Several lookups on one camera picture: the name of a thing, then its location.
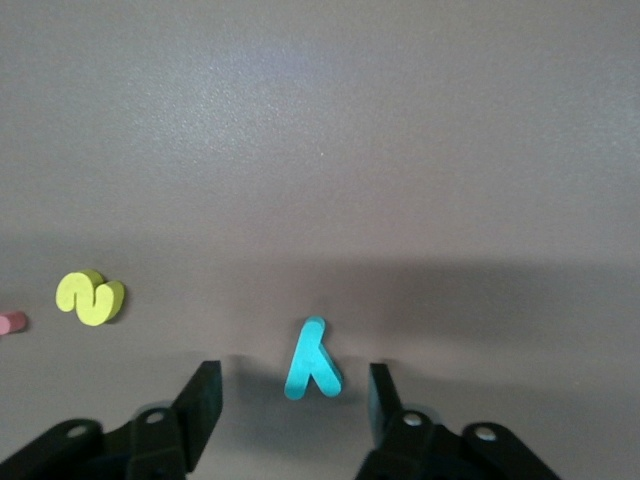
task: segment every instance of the gray surface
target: gray surface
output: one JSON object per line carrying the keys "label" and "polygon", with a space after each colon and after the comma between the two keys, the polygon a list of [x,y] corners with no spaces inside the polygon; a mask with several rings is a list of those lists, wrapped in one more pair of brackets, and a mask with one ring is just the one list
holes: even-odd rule
{"label": "gray surface", "polygon": [[[194,479],[352,478],[367,363],[566,479],[640,471],[640,8],[0,2],[0,457],[223,360]],[[96,268],[113,325],[55,308]],[[282,389],[309,315],[347,380]]]}

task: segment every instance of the cyan letter a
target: cyan letter a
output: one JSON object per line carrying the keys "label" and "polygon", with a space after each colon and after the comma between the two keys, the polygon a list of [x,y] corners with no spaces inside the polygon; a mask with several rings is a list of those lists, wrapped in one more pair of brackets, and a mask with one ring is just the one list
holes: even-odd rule
{"label": "cyan letter a", "polygon": [[342,376],[322,345],[324,329],[324,319],[320,317],[309,317],[302,327],[284,385],[284,394],[290,400],[304,397],[310,377],[327,397],[342,391]]}

